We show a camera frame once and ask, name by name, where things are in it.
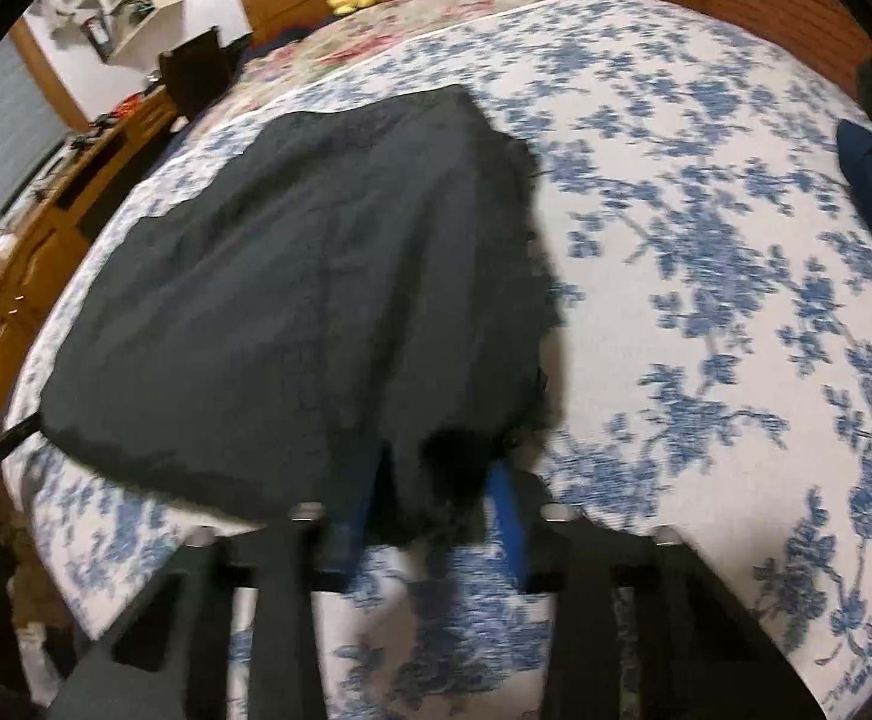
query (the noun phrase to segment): blue floral pattern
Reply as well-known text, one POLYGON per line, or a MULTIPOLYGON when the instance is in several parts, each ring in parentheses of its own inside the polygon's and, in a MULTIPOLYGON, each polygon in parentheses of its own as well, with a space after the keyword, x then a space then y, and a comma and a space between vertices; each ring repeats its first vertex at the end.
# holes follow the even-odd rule
MULTIPOLYGON (((551 0, 473 20, 211 130, 92 247, 8 421, 37 408, 89 284, 139 218, 196 196, 276 116, 450 83, 540 156, 535 227, 562 322, 539 474, 611 527, 689 533, 828 715, 851 716, 872 692, 872 237, 834 136, 838 119, 866 119, 778 47, 677 6, 551 0)), ((188 528, 249 527, 118 488, 39 437, 5 475, 94 634, 188 528)), ((548 600, 516 594, 492 534, 442 565, 411 557, 372 550, 349 593, 317 598, 332 716, 531 716, 548 600)))

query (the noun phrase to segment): white wall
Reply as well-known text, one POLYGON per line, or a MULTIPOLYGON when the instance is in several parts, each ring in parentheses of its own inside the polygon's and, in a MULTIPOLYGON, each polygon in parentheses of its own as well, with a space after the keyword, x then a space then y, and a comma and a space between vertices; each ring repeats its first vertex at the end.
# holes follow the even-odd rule
POLYGON ((161 50, 171 49, 214 25, 220 28, 223 45, 250 31, 239 0, 185 0, 182 12, 171 10, 159 14, 159 23, 152 23, 140 33, 134 44, 121 53, 119 64, 109 65, 100 61, 76 28, 67 28, 54 39, 40 16, 28 12, 25 18, 56 74, 92 120, 142 89, 143 79, 155 69, 161 50))

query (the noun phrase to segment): metal bolt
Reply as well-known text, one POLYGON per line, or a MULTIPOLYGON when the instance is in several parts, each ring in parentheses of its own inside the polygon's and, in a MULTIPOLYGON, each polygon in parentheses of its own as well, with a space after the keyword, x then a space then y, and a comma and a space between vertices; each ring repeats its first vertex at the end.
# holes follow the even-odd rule
POLYGON ((653 528, 653 541, 660 547, 672 547, 682 544, 682 536, 672 525, 660 525, 653 528))
POLYGON ((300 503, 289 512, 293 522, 316 522, 323 518, 326 508, 319 502, 300 503))
POLYGON ((564 503, 548 503, 540 508, 540 516, 546 522, 572 522, 579 514, 578 506, 567 506, 564 503))
POLYGON ((188 547, 208 547, 217 541, 217 529, 200 525, 187 533, 185 545, 188 547))

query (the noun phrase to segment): blue floral bedspread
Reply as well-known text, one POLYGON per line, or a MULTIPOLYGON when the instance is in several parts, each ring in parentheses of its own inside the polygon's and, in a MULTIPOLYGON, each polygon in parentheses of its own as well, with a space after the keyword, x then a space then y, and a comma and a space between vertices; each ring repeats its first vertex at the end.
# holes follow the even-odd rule
MULTIPOLYGON (((214 130, 92 247, 8 421, 37 408, 89 283, 138 218, 198 194, 280 114, 449 83, 543 159, 537 226, 564 322, 545 348, 558 397, 540 474, 614 527, 675 524, 829 716, 850 716, 872 690, 872 238, 834 139, 838 119, 866 119, 725 23, 652 0, 545 1, 408 41, 214 130)), ((5 473, 94 634, 194 524, 249 527, 123 490, 39 437, 5 473)), ((424 552, 372 550, 348 595, 317 600, 332 716, 532 716, 550 600, 514 593, 492 538, 453 553, 447 574, 424 552)), ((252 598, 237 605, 233 717, 252 598)))

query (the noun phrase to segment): white and blue floral fabric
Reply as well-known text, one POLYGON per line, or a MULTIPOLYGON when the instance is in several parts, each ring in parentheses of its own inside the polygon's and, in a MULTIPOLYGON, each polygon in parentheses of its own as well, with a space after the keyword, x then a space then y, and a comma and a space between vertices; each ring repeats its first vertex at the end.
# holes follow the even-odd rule
MULTIPOLYGON (((89 284, 139 218, 199 194, 276 116, 450 83, 542 158, 537 226, 563 324, 545 349, 557 397, 538 471, 611 526, 676 525, 828 715, 849 717, 872 692, 872 237, 834 139, 838 119, 866 119, 717 20, 652 0, 545 1, 407 41, 215 129, 92 247, 8 421, 37 408, 89 284)), ((5 473, 94 634, 190 527, 249 527, 123 490, 39 437, 5 473)), ((332 715, 532 716, 550 600, 516 595, 492 538, 444 571, 423 552, 372 550, 350 593, 317 600, 332 715)), ((234 717, 252 600, 238 607, 234 717)))

